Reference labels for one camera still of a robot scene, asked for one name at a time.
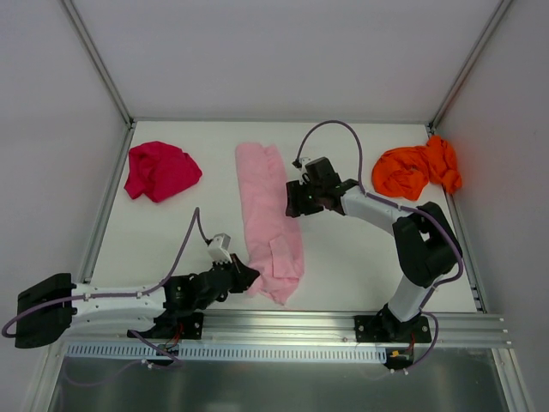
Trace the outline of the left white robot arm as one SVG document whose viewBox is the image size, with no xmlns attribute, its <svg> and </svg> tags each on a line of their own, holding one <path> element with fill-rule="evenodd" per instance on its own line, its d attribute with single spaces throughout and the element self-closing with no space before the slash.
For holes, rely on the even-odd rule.
<svg viewBox="0 0 549 412">
<path fill-rule="evenodd" d="M 97 288 L 59 273 L 19 293 L 17 314 L 3 336 L 20 349 L 41 348 L 70 333 L 123 333 L 128 338 L 194 339 L 202 336 L 203 310 L 246 292 L 260 276 L 236 255 L 225 263 L 159 287 Z"/>
</svg>

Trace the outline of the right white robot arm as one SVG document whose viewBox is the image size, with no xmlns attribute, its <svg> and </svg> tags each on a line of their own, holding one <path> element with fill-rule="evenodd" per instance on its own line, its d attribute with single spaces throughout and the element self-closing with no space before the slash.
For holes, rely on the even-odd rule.
<svg viewBox="0 0 549 412">
<path fill-rule="evenodd" d="M 417 324 L 435 288 L 459 279 L 462 249 L 438 204 L 401 206 L 366 191 L 355 179 L 341 180 L 326 157 L 293 166 L 300 179 L 289 181 L 286 215 L 292 218 L 323 210 L 350 216 L 394 238 L 402 279 L 389 302 L 377 313 L 372 332 L 399 341 Z"/>
</svg>

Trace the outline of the pink t shirt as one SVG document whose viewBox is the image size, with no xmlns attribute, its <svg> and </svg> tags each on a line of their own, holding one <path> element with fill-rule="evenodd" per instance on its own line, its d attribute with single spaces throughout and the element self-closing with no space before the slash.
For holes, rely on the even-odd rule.
<svg viewBox="0 0 549 412">
<path fill-rule="evenodd" d="M 286 216 L 287 174 L 275 145 L 241 143 L 236 171 L 248 265 L 259 272 L 249 294 L 284 306 L 305 272 L 299 223 Z"/>
</svg>

